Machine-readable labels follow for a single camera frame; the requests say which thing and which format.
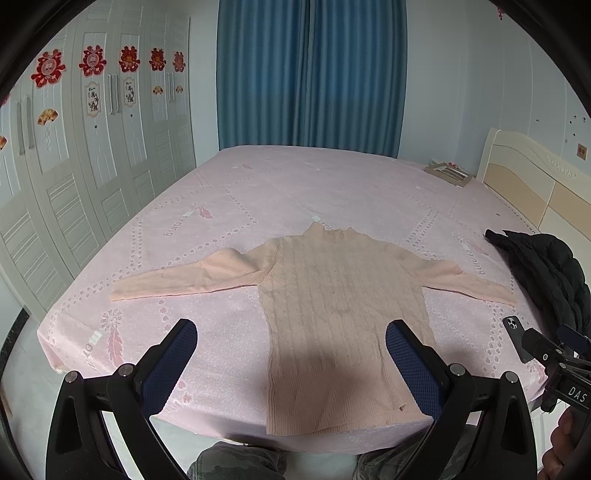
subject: sweater sleeve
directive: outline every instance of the sweater sleeve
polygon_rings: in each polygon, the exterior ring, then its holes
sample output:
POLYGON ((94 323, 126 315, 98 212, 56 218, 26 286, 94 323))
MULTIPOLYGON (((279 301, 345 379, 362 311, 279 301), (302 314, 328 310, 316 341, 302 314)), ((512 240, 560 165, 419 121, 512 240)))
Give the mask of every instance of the sweater sleeve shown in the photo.
POLYGON ((275 263, 277 240, 241 254, 223 248, 200 262, 163 268, 124 278, 114 284, 111 300, 208 293, 258 285, 275 263))
POLYGON ((404 248, 390 245, 402 267, 417 278, 423 287, 455 291, 479 300, 517 305, 515 295, 503 285, 465 273, 452 261, 425 260, 404 248))

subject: blue curtain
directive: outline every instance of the blue curtain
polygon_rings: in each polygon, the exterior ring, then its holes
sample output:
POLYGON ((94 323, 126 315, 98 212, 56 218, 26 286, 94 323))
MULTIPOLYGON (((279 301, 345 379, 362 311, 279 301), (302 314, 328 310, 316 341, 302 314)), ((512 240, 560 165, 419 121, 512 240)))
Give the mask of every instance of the blue curtain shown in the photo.
POLYGON ((220 149, 303 145, 395 157, 405 0, 220 0, 220 149))

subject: wardrobe handle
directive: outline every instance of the wardrobe handle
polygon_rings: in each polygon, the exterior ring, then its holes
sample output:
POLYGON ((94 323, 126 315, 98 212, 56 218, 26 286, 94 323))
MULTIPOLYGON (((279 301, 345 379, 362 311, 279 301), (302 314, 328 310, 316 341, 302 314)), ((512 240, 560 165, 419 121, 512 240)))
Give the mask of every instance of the wardrobe handle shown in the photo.
POLYGON ((115 100, 117 100, 117 113, 119 113, 119 76, 115 73, 115 100))
POLYGON ((33 106, 31 104, 31 97, 28 95, 25 97, 27 101, 26 105, 26 116, 27 116, 27 137, 29 140, 29 150, 35 148, 35 138, 33 133, 33 106))
POLYGON ((109 78, 109 104, 111 106, 111 111, 109 115, 113 115, 113 92, 111 91, 111 74, 108 74, 107 77, 109 78))
POLYGON ((166 73, 166 78, 168 79, 168 80, 165 80, 165 82, 168 84, 168 88, 167 88, 167 90, 168 90, 168 103, 170 103, 170 100, 172 100, 172 95, 170 93, 170 74, 168 72, 166 73))
POLYGON ((25 154, 25 141, 22 138, 22 110, 21 102, 17 102, 17 139, 18 139, 18 154, 25 154))

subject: floor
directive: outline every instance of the floor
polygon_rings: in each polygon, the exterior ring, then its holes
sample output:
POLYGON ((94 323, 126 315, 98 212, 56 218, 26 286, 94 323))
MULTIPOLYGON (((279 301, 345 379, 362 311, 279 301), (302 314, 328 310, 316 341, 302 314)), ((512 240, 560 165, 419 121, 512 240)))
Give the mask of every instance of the floor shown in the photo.
MULTIPOLYGON (((11 410, 12 434, 31 474, 35 480, 41 480, 45 478, 47 436, 63 375, 49 367, 37 340, 37 328, 38 322, 30 318, 8 360, 1 387, 11 410)), ((538 463, 539 457, 548 448, 550 433, 563 410, 564 407, 559 407, 553 414, 534 416, 538 463)), ((141 479, 110 414, 106 415, 106 422, 128 476, 141 479)), ((217 442, 217 439, 196 435, 165 421, 154 419, 152 423, 185 470, 199 452, 217 442)), ((287 480, 350 480, 355 461, 354 455, 291 453, 285 477, 287 480)))

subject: human hand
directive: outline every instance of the human hand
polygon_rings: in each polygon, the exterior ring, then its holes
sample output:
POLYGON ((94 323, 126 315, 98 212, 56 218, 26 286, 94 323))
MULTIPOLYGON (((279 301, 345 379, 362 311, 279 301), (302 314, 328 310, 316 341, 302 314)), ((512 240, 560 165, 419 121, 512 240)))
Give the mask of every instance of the human hand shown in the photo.
POLYGON ((573 428, 573 413, 568 408, 558 420, 558 426, 550 435, 552 448, 542 457, 544 467, 538 474, 538 480, 553 480, 562 470, 563 465, 569 460, 574 446, 569 434, 573 428))

